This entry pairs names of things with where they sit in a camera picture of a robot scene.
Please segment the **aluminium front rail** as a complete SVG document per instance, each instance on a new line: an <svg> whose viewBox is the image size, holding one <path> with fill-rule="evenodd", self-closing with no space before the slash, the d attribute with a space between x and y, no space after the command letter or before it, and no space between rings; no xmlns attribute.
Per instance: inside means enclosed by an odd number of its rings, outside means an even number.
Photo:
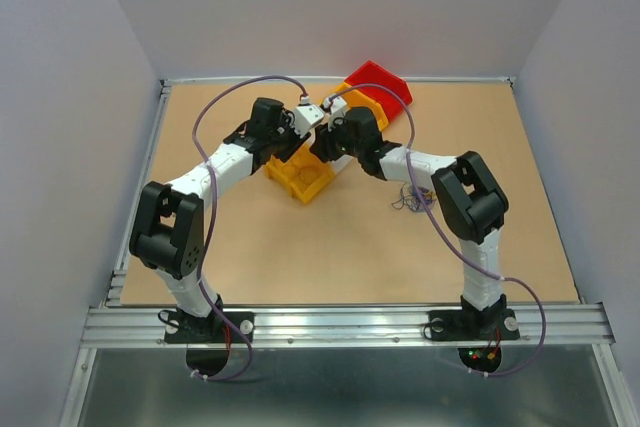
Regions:
<svg viewBox="0 0 640 427"><path fill-rule="evenodd" d="M253 347L383 348L482 346L482 341L435 342L423 336L435 305L252 307ZM599 304L548 304L544 344L611 345L615 337ZM167 348L164 325L152 308L91 309L80 346L96 349Z"/></svg>

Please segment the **grey metal front panel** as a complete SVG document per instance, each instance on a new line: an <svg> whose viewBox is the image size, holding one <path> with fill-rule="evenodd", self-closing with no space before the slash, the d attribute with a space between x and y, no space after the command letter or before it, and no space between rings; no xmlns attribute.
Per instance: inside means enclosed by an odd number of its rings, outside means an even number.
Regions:
<svg viewBox="0 0 640 427"><path fill-rule="evenodd" d="M183 352L101 350L82 426L614 426L591 347L552 346L523 371L465 372L453 349L260 351L229 383Z"/></svg>

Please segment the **yellow plastic bin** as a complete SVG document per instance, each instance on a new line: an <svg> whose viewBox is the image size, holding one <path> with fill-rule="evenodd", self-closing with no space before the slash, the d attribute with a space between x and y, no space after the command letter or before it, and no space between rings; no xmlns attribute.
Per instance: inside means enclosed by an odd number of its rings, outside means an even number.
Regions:
<svg viewBox="0 0 640 427"><path fill-rule="evenodd" d="M382 105L360 89L347 92L348 88L350 88L350 85L343 82L336 87L334 92L339 93L340 97L346 102L348 110L354 107L367 107L373 113L379 130L384 131L389 125L389 120Z"/></svg>
<svg viewBox="0 0 640 427"><path fill-rule="evenodd" d="M267 178L284 188L286 193L301 201L311 202L336 176L328 163L321 162L310 152L307 144L302 145L286 162L275 156L264 166Z"/></svg>

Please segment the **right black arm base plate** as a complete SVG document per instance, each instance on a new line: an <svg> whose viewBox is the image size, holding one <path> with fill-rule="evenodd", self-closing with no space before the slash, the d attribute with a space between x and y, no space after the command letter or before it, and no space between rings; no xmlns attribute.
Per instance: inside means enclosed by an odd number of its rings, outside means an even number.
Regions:
<svg viewBox="0 0 640 427"><path fill-rule="evenodd" d="M427 312L429 338L434 342L518 340L521 335L517 326L508 328L507 319L515 318L512 309L505 309L489 317L463 310L430 310Z"/></svg>

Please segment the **far yellow plastic bin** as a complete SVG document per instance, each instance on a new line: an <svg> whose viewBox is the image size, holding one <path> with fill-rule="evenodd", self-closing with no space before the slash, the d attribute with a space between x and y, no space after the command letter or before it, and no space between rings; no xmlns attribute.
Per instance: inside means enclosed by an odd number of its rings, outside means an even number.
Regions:
<svg viewBox="0 0 640 427"><path fill-rule="evenodd" d="M379 130L384 131L389 125L389 120L382 105L360 89L347 92L348 88L350 88L350 85L343 82L336 87L334 92L339 93L340 97L346 102L348 110L354 107L367 107L373 113Z"/></svg>

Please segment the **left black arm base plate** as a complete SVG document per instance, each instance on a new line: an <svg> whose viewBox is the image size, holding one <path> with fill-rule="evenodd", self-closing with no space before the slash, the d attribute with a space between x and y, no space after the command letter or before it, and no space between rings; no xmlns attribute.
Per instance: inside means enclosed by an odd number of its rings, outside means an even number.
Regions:
<svg viewBox="0 0 640 427"><path fill-rule="evenodd" d="M233 344L243 343L242 335L253 340L255 315L251 311L228 312L230 327L214 312L208 317L194 317L180 309L162 309L157 314L164 325L167 344Z"/></svg>

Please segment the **red plastic bin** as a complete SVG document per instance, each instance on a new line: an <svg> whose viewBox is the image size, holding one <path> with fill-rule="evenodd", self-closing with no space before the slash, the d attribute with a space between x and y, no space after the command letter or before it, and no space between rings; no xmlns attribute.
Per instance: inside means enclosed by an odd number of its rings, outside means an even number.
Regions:
<svg viewBox="0 0 640 427"><path fill-rule="evenodd" d="M357 68L345 82L350 87L359 85L357 91L379 105L378 111L384 113L388 124L404 111L397 97L407 107L413 102L408 83L372 60Z"/></svg>

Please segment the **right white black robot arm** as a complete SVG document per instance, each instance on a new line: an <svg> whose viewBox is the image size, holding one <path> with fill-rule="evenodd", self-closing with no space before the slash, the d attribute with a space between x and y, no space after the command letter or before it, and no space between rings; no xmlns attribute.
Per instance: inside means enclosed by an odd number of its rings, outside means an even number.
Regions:
<svg viewBox="0 0 640 427"><path fill-rule="evenodd" d="M416 192L435 194L447 227L459 241L453 251L463 263L464 284L459 308L428 312L425 337L435 342L519 338L499 262L509 203L478 153L434 156L387 141L366 107L352 108L318 126L310 150L323 162L353 157L372 177L409 182Z"/></svg>

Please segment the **near yellow plastic bin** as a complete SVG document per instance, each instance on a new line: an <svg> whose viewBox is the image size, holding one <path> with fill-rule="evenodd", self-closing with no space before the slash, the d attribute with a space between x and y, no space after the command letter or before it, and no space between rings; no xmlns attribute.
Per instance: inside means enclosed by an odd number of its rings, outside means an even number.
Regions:
<svg viewBox="0 0 640 427"><path fill-rule="evenodd" d="M336 176L328 163L321 162L310 152L307 144L302 145L286 162L275 156L264 166L267 178L284 188L286 193L301 201L311 202Z"/></svg>

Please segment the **white plastic bin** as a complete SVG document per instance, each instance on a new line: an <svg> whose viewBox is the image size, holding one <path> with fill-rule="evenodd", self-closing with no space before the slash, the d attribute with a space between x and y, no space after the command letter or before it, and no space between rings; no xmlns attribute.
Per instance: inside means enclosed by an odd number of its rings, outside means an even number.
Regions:
<svg viewBox="0 0 640 427"><path fill-rule="evenodd" d="M340 172L342 172L349 163L353 160L351 156L342 156L340 159L335 161L329 161L327 166L330 168L332 174L337 176Z"/></svg>

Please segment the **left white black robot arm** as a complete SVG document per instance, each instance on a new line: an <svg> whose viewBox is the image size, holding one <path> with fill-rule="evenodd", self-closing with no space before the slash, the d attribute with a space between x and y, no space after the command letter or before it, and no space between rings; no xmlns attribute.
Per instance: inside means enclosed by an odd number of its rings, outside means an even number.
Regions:
<svg viewBox="0 0 640 427"><path fill-rule="evenodd" d="M306 97L292 110L259 97L249 118L202 163L168 183L151 181L143 187L129 252L155 271L174 296L176 310L159 316L169 334L188 331L210 341L221 333L222 301L202 274L209 236L205 214L215 210L222 193L273 156L289 159L323 117Z"/></svg>

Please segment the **aluminium left side rail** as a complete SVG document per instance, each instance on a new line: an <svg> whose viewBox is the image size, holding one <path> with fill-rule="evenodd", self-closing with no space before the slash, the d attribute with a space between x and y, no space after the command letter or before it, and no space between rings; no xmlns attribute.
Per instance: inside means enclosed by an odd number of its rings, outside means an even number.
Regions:
<svg viewBox="0 0 640 427"><path fill-rule="evenodd" d="M133 229L133 224L136 217L137 206L142 188L149 179L151 172L153 159L157 149L158 138L162 129L168 101L171 94L172 87L167 83L165 79L159 81L160 90L155 110L153 122L151 125L151 132L145 154L143 156L143 163L140 171L140 177L136 184L136 189L133 197L133 203L131 212L129 214L127 224L124 230L124 236L122 238L116 262L112 269L108 289L104 300L101 302L101 308L119 307L121 305L121 295L125 283L125 277L128 271L129 265L129 240Z"/></svg>

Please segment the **aluminium rail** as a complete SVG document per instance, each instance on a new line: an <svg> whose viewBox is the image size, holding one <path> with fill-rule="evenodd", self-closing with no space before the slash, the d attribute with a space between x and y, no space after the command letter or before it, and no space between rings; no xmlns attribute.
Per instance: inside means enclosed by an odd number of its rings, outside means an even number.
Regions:
<svg viewBox="0 0 640 427"><path fill-rule="evenodd" d="M308 84L339 84L343 81L343 76L294 76L294 78L304 85ZM214 84L237 84L250 79L250 76L217 76L217 77L194 77L194 78L173 78L162 79L163 86L177 85L214 85ZM410 83L503 83L512 85L515 77L509 76L409 76L404 77Z"/></svg>
<svg viewBox="0 0 640 427"><path fill-rule="evenodd" d="M128 271L129 265L129 240L133 229L133 224L136 217L137 206L142 188L149 179L151 172L153 159L157 149L158 138L162 129L168 101L171 94L172 87L167 83L165 79L159 81L160 90L155 110L153 122L151 125L151 132L145 154L143 156L143 163L140 171L140 177L136 184L136 189L133 197L133 203L131 212L129 214L127 224L124 230L124 236L122 238L116 262L112 269L108 289L104 300L101 302L101 308L119 307L121 305L121 295L125 283L125 277Z"/></svg>
<svg viewBox="0 0 640 427"><path fill-rule="evenodd" d="M383 348L482 346L482 341L435 342L423 336L435 305L252 307L253 347ZM599 304L548 304L544 344L611 345L615 337ZM152 308L91 309L80 346L96 349L167 348L164 325Z"/></svg>

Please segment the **aluminium back rail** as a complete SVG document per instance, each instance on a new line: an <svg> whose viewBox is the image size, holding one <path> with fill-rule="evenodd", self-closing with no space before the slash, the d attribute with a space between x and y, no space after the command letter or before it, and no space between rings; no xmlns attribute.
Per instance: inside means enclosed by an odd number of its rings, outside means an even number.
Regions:
<svg viewBox="0 0 640 427"><path fill-rule="evenodd" d="M294 76L294 78L304 85L308 84L339 84L343 81L343 76ZM250 76L217 76L217 77L194 77L194 78L173 78L162 79L163 86L177 85L214 85L214 84L237 84L250 79ZM503 83L512 85L515 77L509 76L409 76L404 77L410 83Z"/></svg>

